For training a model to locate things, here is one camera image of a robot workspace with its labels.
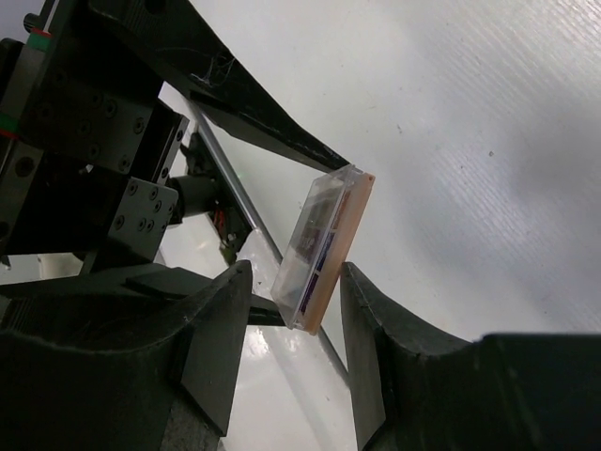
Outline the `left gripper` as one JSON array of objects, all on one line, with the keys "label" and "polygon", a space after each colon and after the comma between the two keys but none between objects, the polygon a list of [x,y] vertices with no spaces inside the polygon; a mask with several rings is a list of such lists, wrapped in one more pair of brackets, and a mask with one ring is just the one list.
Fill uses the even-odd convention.
[{"label": "left gripper", "polygon": [[1,43],[1,255],[72,253],[83,272],[151,262],[176,209],[187,119],[89,1],[47,1]]}]

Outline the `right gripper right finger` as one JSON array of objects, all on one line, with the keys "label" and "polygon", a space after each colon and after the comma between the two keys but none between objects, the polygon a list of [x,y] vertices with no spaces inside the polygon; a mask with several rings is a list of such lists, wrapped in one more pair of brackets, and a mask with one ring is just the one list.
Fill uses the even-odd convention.
[{"label": "right gripper right finger", "polygon": [[596,450],[598,334],[448,334],[353,263],[341,278],[361,450]]}]

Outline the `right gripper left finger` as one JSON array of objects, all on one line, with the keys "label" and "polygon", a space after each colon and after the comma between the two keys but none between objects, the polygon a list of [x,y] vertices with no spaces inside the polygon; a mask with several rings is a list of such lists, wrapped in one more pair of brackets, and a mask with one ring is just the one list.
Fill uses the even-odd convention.
[{"label": "right gripper left finger", "polygon": [[157,264],[1,288],[5,450],[215,450],[253,274]]}]

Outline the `glitter eyeshadow palette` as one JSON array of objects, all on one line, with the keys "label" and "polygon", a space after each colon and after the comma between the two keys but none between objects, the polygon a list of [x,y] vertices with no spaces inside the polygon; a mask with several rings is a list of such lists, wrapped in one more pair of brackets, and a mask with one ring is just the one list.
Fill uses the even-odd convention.
[{"label": "glitter eyeshadow palette", "polygon": [[352,164],[314,180],[270,291],[286,327],[316,334],[374,182]]}]

